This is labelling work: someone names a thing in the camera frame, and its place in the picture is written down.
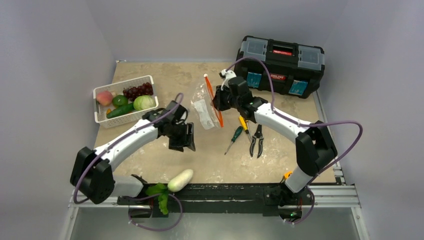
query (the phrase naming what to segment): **white plastic basket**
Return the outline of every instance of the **white plastic basket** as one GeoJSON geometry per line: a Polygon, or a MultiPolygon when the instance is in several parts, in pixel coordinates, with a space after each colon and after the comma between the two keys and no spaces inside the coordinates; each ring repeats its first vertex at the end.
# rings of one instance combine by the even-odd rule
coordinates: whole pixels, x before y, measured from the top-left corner
{"type": "Polygon", "coordinates": [[[159,101],[157,92],[155,89],[155,84],[153,83],[153,78],[150,75],[133,78],[130,80],[125,80],[117,83],[112,83],[105,86],[96,87],[93,90],[93,99],[94,99],[94,119],[95,122],[100,124],[105,128],[112,128],[122,124],[127,124],[131,122],[135,122],[137,120],[142,119],[142,116],[153,109],[157,109],[159,107],[159,101]],[[114,110],[115,107],[111,104],[109,106],[102,106],[96,101],[96,95],[103,91],[115,92],[117,95],[123,94],[123,90],[129,87],[137,87],[145,83],[150,83],[153,87],[153,95],[151,96],[154,99],[156,105],[152,108],[136,111],[134,110],[132,113],[128,113],[122,116],[117,116],[114,118],[107,119],[106,112],[108,109],[114,110]]]}

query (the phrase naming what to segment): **white wall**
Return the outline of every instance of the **white wall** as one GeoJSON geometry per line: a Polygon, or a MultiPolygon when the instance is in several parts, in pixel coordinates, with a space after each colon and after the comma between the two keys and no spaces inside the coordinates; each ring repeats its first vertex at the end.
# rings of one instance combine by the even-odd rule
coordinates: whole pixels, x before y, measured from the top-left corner
{"type": "Polygon", "coordinates": [[[246,35],[322,46],[347,0],[87,0],[115,59],[234,60],[246,35]]]}
{"type": "MultiPolygon", "coordinates": [[[[373,240],[424,236],[423,43],[422,0],[351,0],[324,45],[327,116],[364,126],[341,165],[373,240]]],[[[357,134],[333,130],[339,150],[357,134]]]]}
{"type": "Polygon", "coordinates": [[[58,239],[97,134],[91,91],[114,66],[85,1],[1,1],[0,239],[58,239]]]}

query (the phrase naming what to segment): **cabbage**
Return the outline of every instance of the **cabbage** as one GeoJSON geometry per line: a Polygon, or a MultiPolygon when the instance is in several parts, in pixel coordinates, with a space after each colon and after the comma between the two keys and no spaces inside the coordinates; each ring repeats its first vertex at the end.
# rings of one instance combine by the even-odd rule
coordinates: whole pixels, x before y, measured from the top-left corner
{"type": "Polygon", "coordinates": [[[147,95],[139,96],[134,101],[134,108],[137,111],[154,108],[155,106],[155,101],[147,95]]]}

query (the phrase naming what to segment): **bunch of red grapes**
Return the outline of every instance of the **bunch of red grapes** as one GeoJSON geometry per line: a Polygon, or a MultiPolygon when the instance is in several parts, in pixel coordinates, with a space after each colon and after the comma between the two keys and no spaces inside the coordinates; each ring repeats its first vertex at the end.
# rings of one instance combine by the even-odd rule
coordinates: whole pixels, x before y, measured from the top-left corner
{"type": "Polygon", "coordinates": [[[126,88],[123,90],[123,95],[131,102],[134,102],[137,97],[143,96],[143,95],[153,95],[153,87],[150,82],[143,83],[143,85],[140,86],[132,86],[129,88],[126,88]]]}

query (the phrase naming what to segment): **beige table surface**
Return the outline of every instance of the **beige table surface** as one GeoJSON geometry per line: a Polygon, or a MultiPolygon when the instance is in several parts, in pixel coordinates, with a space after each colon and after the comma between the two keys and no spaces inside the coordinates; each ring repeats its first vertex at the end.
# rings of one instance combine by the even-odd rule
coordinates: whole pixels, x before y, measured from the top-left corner
{"type": "MultiPolygon", "coordinates": [[[[179,62],[179,63],[118,63],[113,83],[151,75],[159,98],[159,107],[175,98],[178,92],[184,93],[183,106],[190,108],[194,88],[207,73],[212,86],[222,83],[218,73],[227,68],[229,62],[179,62]]],[[[253,95],[271,101],[268,91],[253,90],[253,95]]],[[[293,96],[275,95],[275,106],[302,120],[315,122],[319,119],[312,96],[300,99],[293,96]]],[[[141,175],[150,183],[167,183],[185,169],[193,169],[192,183],[274,183],[282,179],[284,173],[296,166],[295,145],[284,136],[268,127],[263,127],[263,153],[260,158],[250,157],[249,140],[242,135],[232,145],[227,155],[225,150],[236,128],[240,125],[239,113],[235,109],[222,112],[224,128],[205,130],[195,111],[191,111],[188,122],[194,122],[194,143],[196,151],[185,149],[178,152],[168,149],[168,138],[159,139],[134,152],[114,172],[115,175],[141,175]]],[[[128,123],[113,128],[100,126],[95,147],[108,143],[135,124],[128,123]]],[[[257,125],[250,123],[254,133],[257,125]]],[[[316,183],[334,183],[334,172],[329,169],[321,174],[316,183]]]]}

